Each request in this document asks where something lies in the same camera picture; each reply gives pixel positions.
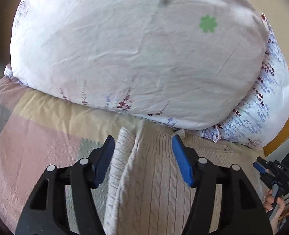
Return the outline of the person right hand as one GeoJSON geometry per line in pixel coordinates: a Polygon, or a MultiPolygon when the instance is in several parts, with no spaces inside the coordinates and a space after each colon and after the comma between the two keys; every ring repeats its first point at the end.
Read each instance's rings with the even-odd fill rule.
{"type": "Polygon", "coordinates": [[[270,225],[272,228],[273,234],[278,232],[278,221],[284,211],[285,201],[282,197],[278,197],[276,200],[273,197],[273,190],[269,190],[264,196],[263,207],[266,213],[272,211],[270,220],[270,225]]]}

